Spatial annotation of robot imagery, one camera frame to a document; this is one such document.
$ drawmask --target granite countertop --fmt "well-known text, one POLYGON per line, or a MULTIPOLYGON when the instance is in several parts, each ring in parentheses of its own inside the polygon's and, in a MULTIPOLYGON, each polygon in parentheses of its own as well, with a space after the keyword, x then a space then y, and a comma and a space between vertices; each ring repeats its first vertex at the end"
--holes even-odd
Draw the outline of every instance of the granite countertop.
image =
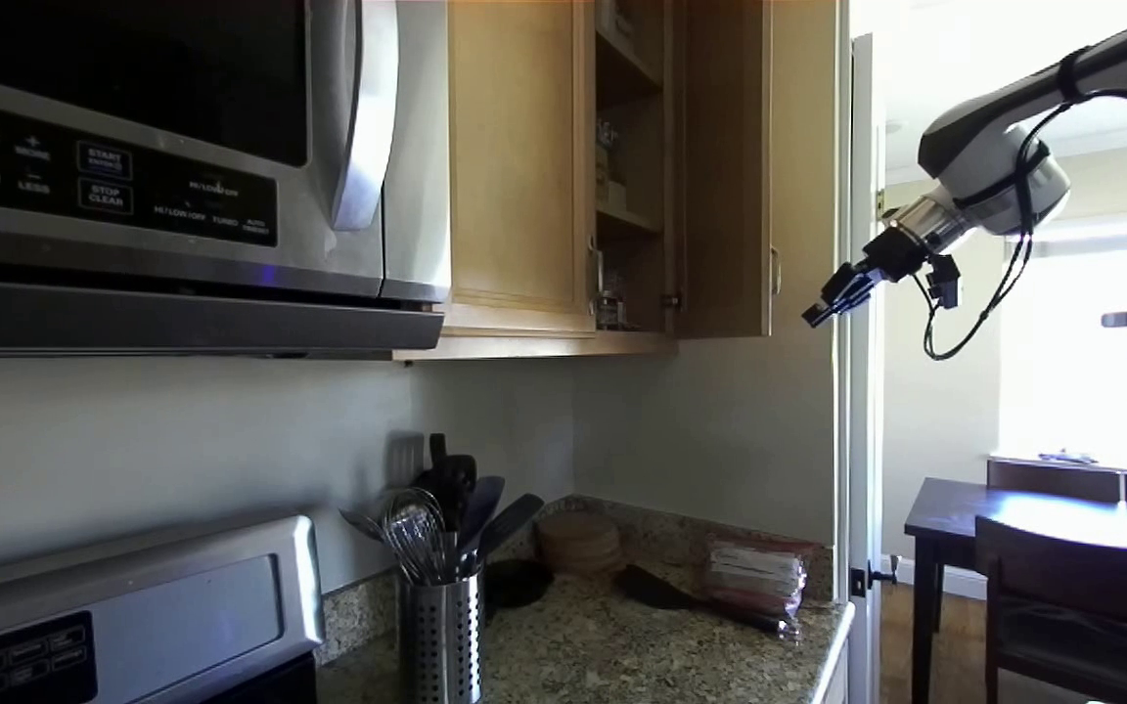
MULTIPOLYGON (((652 609, 603 579, 554 574, 546 593, 496 609, 486 625, 486 700, 817 700, 854 609, 807 601, 799 639, 695 609, 652 609)), ((322 700, 406 700, 393 639, 369 643, 322 669, 322 700)))

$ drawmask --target black cable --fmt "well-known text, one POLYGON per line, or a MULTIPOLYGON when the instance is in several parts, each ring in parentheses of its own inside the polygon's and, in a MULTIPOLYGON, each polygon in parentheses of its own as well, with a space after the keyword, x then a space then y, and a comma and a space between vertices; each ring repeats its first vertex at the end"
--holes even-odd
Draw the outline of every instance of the black cable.
POLYGON ((937 318, 937 301, 931 298, 931 291, 918 281, 918 275, 911 275, 923 304, 926 304, 926 318, 923 318, 923 357, 926 359, 950 359, 959 357, 976 331, 980 326, 991 321, 991 314, 1017 291, 1017 281, 1026 279, 1027 264, 1034 264, 1034 189, 1027 189, 1027 171, 1050 158, 1043 146, 1036 152, 1034 141, 1043 124, 1052 124, 1061 112, 1068 112, 1070 107, 1080 101, 1090 101, 1090 99, 1127 99, 1127 90, 1096 90, 1096 93, 1080 93, 1077 86, 1065 93, 1065 101, 1056 108, 1050 108, 1027 132, 1026 141, 1017 146, 1017 158, 1014 158, 1014 189, 1017 189, 1017 241, 1003 266, 1003 279, 992 281, 992 295, 991 301, 980 304, 980 314, 973 318, 973 326, 945 347, 937 354, 933 347, 933 318, 937 318))

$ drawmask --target dining table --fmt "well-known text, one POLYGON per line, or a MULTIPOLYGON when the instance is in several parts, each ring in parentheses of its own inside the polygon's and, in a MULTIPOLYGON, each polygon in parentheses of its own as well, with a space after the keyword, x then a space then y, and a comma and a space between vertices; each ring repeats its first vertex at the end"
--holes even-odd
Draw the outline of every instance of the dining table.
POLYGON ((926 476, 905 520, 916 539, 916 590, 911 590, 911 704, 926 704, 931 639, 941 613, 941 570, 976 570, 973 520, 991 515, 1021 533, 1040 533, 1077 544, 1127 549, 1127 505, 991 488, 973 480, 926 476))

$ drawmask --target microwave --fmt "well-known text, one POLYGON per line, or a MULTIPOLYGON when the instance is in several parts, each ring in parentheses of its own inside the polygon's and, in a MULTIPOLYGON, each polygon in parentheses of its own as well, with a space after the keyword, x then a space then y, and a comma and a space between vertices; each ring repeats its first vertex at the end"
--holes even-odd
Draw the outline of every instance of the microwave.
POLYGON ((444 107, 444 0, 0 0, 0 354, 430 347, 444 107))

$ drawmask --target cabinet door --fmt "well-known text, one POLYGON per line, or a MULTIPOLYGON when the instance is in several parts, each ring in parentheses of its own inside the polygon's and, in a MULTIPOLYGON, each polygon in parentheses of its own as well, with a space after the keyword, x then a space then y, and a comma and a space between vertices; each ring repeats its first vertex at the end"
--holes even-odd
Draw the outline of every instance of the cabinet door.
POLYGON ((770 3, 675 8, 675 335, 768 335, 770 3))
POLYGON ((452 0, 444 331, 585 331, 590 99, 575 0, 452 0))

